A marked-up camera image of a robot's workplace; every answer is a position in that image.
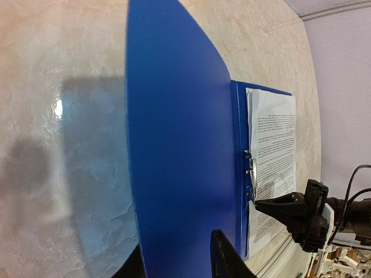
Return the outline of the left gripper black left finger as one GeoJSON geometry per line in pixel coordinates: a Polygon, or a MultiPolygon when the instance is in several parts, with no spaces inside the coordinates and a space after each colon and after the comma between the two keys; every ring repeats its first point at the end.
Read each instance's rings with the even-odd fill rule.
{"type": "Polygon", "coordinates": [[[140,246],[136,246],[112,278],[146,278],[140,246]]]}

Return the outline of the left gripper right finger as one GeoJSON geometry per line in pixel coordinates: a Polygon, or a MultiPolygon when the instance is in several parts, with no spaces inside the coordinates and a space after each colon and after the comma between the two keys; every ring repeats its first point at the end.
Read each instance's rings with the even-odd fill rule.
{"type": "Polygon", "coordinates": [[[213,278],[257,278],[220,229],[211,233],[210,259],[213,278]]]}

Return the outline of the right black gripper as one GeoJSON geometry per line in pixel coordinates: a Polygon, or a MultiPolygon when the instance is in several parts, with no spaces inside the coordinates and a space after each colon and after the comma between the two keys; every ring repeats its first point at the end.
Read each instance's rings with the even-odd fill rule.
{"type": "Polygon", "coordinates": [[[304,252],[318,252],[326,248],[334,230],[334,210],[329,203],[325,203],[323,211],[314,216],[304,232],[301,232],[307,213],[307,201],[302,193],[257,200],[255,208],[284,224],[293,241],[304,252]]]}

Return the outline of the metal folder clip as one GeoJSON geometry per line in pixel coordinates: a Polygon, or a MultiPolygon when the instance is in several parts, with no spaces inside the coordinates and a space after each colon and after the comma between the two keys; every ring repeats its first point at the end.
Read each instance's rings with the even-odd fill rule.
{"type": "Polygon", "coordinates": [[[257,198],[257,162],[248,149],[244,150],[244,157],[246,162],[248,162],[245,174],[248,175],[251,180],[249,200],[255,204],[257,198]]]}

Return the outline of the printed paper sheet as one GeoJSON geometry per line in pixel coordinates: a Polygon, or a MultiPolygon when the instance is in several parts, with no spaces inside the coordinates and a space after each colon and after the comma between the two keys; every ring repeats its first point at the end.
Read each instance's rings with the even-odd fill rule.
{"type": "MultiPolygon", "coordinates": [[[[296,190],[296,99],[262,89],[246,89],[249,151],[257,162],[257,200],[272,199],[296,190]]],[[[263,249],[283,228],[256,210],[251,200],[247,254],[263,249]]]]}

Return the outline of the blue plastic folder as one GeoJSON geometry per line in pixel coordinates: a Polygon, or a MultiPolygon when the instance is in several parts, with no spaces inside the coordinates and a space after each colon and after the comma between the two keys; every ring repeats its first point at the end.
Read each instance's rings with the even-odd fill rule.
{"type": "Polygon", "coordinates": [[[233,81],[180,2],[130,1],[127,135],[147,277],[212,277],[215,229],[246,258],[248,88],[291,95],[233,81]]]}

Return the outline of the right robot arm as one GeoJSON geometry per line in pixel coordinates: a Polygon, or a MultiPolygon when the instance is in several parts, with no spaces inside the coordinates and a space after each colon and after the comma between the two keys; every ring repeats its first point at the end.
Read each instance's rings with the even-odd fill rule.
{"type": "Polygon", "coordinates": [[[255,208],[284,224],[293,241],[307,253],[316,253],[325,247],[325,239],[330,231],[330,221],[322,215],[325,205],[334,211],[334,226],[340,232],[353,233],[362,239],[370,239],[370,200],[352,202],[328,197],[308,197],[293,192],[274,199],[258,200],[255,208]]]}

